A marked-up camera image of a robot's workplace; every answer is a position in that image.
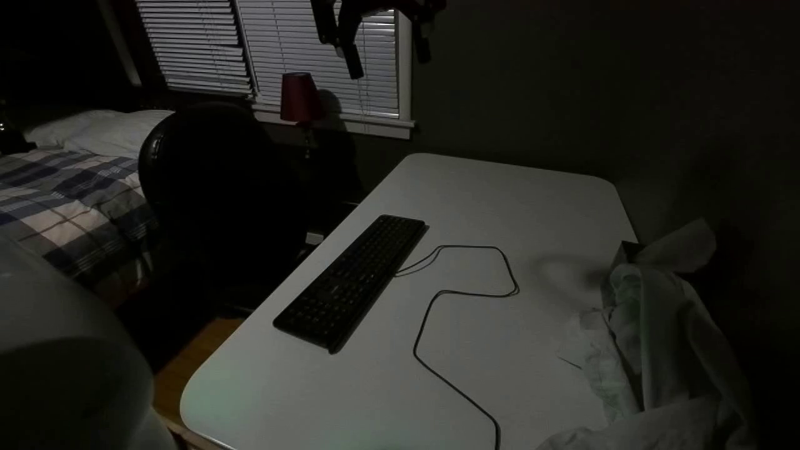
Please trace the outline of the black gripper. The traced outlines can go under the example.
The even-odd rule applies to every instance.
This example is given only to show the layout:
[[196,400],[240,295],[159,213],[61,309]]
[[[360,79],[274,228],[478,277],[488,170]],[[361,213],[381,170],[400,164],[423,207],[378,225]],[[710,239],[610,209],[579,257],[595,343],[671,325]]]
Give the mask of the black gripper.
[[365,72],[355,37],[365,14],[400,10],[408,19],[413,19],[418,63],[430,63],[431,49],[426,22],[446,7],[446,0],[309,0],[309,7],[323,22],[323,30],[338,30],[338,48],[345,58],[350,79],[360,79]]

